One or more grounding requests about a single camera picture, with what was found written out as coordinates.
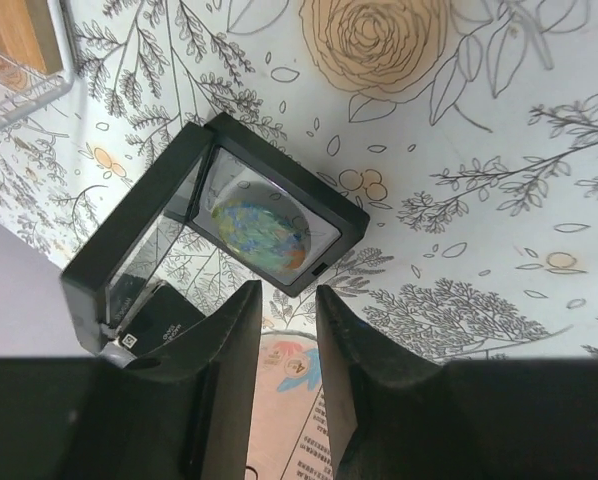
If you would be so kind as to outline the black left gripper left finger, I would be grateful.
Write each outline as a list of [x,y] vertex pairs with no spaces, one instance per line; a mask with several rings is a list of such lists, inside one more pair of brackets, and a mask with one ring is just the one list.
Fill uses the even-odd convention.
[[248,281],[123,367],[0,358],[0,479],[244,478],[261,321]]

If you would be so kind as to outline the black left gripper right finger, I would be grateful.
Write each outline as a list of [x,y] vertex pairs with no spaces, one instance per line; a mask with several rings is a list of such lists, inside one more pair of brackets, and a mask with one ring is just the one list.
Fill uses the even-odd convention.
[[598,479],[598,359],[430,362],[328,286],[316,327],[337,479]]

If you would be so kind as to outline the round blue yellow brooch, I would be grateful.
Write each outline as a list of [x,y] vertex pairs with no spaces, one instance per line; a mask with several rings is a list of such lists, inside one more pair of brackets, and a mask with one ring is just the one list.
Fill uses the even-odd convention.
[[302,233],[259,203],[227,200],[213,208],[217,236],[241,260],[268,272],[297,270],[307,257]]

